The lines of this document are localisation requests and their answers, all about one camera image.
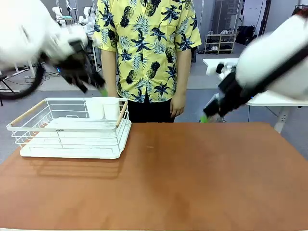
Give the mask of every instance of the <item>yellow shirt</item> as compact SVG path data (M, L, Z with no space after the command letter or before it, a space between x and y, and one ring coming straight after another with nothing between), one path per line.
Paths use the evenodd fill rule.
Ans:
M98 0L100 49L117 51L118 94L151 103L171 99L176 54L201 45L193 0Z

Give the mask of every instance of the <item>white basket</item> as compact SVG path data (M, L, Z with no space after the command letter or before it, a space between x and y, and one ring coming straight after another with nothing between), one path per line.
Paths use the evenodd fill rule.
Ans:
M120 99L124 104L118 120L90 119L87 99L47 98L8 124L7 130L21 147L20 155L119 158L131 127L127 99Z

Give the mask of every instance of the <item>basket handle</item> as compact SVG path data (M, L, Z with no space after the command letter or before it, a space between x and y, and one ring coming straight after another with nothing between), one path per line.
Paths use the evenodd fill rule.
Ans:
M120 113L120 116L119 118L117 119L117 122L116 122L116 128L119 127L120 123L121 123L121 120L122 120L122 117L125 113L125 110L126 110L126 107L127 107L127 104L128 104L128 101L125 101L123 107L122 107L122 110L121 110L121 113Z
M46 100L42 100L41 102L39 102L38 104L36 104L35 106L33 106L32 108L30 108L28 111L26 111L25 113L23 113L21 116L17 117L15 120L13 120L10 125L13 126L14 124L16 124L17 122L19 122L21 119L23 119L27 114L33 112L34 110L36 110L38 107L40 107L43 103L45 103Z

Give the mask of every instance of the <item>white cup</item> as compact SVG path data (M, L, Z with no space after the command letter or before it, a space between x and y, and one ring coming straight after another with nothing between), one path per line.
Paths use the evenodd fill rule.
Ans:
M120 116L120 99L106 97L103 101L106 119L117 120Z
M104 119L103 98L93 97L86 100L90 119Z

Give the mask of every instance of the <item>shoe rack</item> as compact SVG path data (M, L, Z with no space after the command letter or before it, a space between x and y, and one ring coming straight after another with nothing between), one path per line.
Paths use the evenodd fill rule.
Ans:
M225 53L226 51L228 52L228 54L232 54L235 39L236 39L235 34L207 35L205 38L205 54L220 54L220 53ZM213 46L217 46L218 49L211 50Z

